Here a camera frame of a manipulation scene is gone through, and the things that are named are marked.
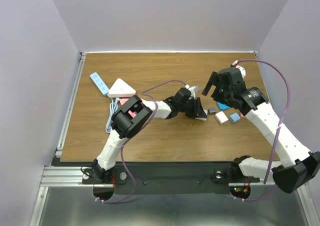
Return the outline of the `blue plug adapter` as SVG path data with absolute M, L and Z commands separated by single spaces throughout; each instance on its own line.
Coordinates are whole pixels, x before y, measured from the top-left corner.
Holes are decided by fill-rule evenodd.
M 225 111 L 225 110 L 228 110 L 228 109 L 230 108 L 229 106 L 227 106 L 227 105 L 225 105 L 225 104 L 223 104 L 223 103 L 220 103 L 220 102 L 217 102 L 216 104 L 217 104 L 218 108 L 219 108 L 221 111 Z

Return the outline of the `white charger plug front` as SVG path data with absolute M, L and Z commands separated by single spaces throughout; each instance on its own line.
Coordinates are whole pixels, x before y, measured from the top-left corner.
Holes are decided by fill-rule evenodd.
M 229 121 L 228 117 L 223 111 L 217 112 L 215 114 L 215 118 L 217 119 L 220 125 L 226 125 Z

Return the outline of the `white charger plug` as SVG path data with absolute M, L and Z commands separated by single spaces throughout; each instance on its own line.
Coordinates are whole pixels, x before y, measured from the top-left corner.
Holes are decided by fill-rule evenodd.
M 215 114 L 215 118 L 217 119 L 220 125 L 226 125 L 229 121 L 228 117 L 223 111 L 217 112 Z
M 200 121 L 206 121 L 208 119 L 208 116 L 199 116 L 195 118 L 196 120 L 200 120 Z

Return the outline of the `light blue plug cube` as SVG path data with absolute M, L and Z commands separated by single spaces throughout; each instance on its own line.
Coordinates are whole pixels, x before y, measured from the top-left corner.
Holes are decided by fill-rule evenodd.
M 233 113 L 229 116 L 229 120 L 232 124 L 237 123 L 241 119 L 241 116 L 238 113 Z

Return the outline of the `pink triangular socket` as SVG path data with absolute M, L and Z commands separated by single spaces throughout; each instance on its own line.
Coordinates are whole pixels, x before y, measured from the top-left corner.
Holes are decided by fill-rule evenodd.
M 129 101 L 129 98 L 120 98 L 119 102 L 120 102 L 120 106 L 125 106 L 125 109 L 127 109 L 127 113 L 134 118 L 137 114 L 135 112 L 133 112 L 130 108 L 129 108 L 129 104 L 127 103 Z

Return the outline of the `white triangular socket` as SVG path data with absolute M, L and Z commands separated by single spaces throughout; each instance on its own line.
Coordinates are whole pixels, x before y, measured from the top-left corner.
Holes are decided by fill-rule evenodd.
M 109 98 L 129 98 L 136 94 L 136 90 L 133 89 L 121 78 L 118 78 L 108 91 Z

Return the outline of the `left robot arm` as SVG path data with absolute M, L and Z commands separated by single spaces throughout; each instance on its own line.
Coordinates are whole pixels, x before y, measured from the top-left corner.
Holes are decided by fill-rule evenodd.
M 191 119 L 207 120 L 208 111 L 203 108 L 194 89 L 182 87 L 174 96 L 160 101 L 131 96 L 111 117 L 109 137 L 101 153 L 92 162 L 95 179 L 100 183 L 111 179 L 111 169 L 115 167 L 121 149 L 147 125 L 151 117 L 168 120 L 184 113 Z

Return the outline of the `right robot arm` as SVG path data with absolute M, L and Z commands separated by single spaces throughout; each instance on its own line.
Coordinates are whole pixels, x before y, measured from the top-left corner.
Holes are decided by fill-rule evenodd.
M 257 87 L 247 88 L 244 69 L 232 66 L 212 72 L 202 94 L 209 93 L 214 101 L 239 110 L 275 148 L 279 161 L 268 162 L 251 156 L 238 157 L 230 168 L 231 178 L 246 177 L 271 180 L 290 194 L 313 179 L 320 169 L 320 153 L 311 152 L 282 123 L 267 96 Z

